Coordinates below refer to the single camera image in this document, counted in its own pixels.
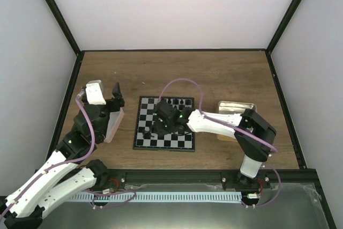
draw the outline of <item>chessboard border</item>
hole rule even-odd
[[[137,146],[137,133],[138,133],[138,123],[139,123],[139,114],[140,114],[140,107],[141,101],[143,98],[158,98],[159,96],[139,96],[139,103],[138,103],[138,110],[137,110],[137,118],[136,118],[136,125],[135,125],[135,138],[133,139],[133,149],[134,150],[164,150],[164,151],[177,151],[177,152],[195,152],[195,133],[192,132],[192,148],[191,149],[180,149],[179,147],[145,147],[145,146]],[[193,97],[170,97],[170,96],[163,96],[164,99],[191,99],[192,100],[192,107],[195,107],[195,100]]]

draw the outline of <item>wooden table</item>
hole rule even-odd
[[[102,143],[85,161],[100,159],[109,168],[139,169],[236,169],[243,151],[238,143],[217,139],[215,134],[198,133],[195,152],[133,150],[138,101],[141,95],[159,95],[176,78],[191,78],[203,89],[203,110],[215,112],[218,102],[250,102],[277,130],[274,146],[279,150],[269,159],[276,168],[298,168],[270,68],[263,51],[100,51],[86,52],[61,139],[71,129],[78,113],[74,101],[81,87],[100,79],[105,98],[111,97],[116,82],[125,100],[125,116],[111,143]],[[165,95],[195,97],[191,83],[171,85]]]

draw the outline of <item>chessboard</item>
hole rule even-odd
[[[170,151],[195,151],[194,132],[184,135],[166,134],[158,137],[151,134],[150,139],[144,138],[144,132],[149,131],[150,126],[158,119],[154,115],[154,107],[159,97],[143,96],[139,98],[137,124],[133,149],[135,150],[170,150]],[[194,107],[194,98],[163,97],[167,103],[179,110],[184,107]]]

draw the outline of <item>white wall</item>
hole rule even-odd
[[[44,0],[0,0],[0,195],[47,155],[75,54]]]
[[[303,0],[272,53],[308,166],[343,228],[343,1]]]
[[[55,0],[81,49],[266,48],[291,0]]]

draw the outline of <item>gray floor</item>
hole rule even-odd
[[[284,184],[277,201],[260,209],[241,204],[131,203],[93,210],[88,203],[64,203],[40,229],[108,228],[328,228],[312,186]]]

